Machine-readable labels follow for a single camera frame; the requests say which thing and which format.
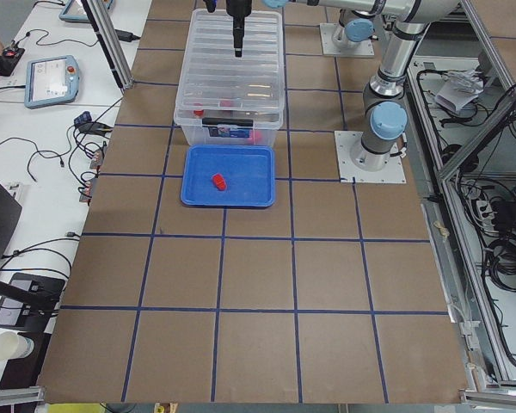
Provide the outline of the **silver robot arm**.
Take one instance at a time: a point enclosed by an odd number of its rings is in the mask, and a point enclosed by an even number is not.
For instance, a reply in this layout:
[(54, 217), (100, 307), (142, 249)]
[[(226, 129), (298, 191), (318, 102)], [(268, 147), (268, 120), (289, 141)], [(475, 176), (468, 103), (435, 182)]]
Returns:
[[(243, 38), (245, 19), (252, 13), (252, 2), (226, 1), (226, 13), (232, 18), (233, 47), (235, 56), (243, 55)], [(374, 34), (374, 24), (371, 18), (347, 18), (347, 10), (340, 11), (338, 25), (332, 32), (331, 42), (340, 50), (354, 48), (368, 41)]]
[(411, 58), (429, 25), (449, 15), (456, 1), (306, 1), (308, 6), (326, 6), (370, 15), (396, 18), (378, 71), (364, 88), (367, 127), (360, 142), (350, 150), (360, 169), (380, 171), (390, 150), (405, 131), (408, 116), (399, 103)]

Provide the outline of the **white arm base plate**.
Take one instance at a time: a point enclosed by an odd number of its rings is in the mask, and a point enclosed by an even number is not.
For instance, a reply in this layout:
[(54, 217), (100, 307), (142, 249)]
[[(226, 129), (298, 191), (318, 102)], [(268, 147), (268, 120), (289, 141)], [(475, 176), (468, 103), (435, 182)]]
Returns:
[(374, 49), (370, 40), (353, 42), (337, 23), (321, 23), (319, 26), (322, 54), (325, 56), (372, 59)]
[(335, 149), (341, 182), (405, 184), (402, 159), (397, 144), (390, 152), (375, 155), (361, 142), (361, 131), (335, 131)]

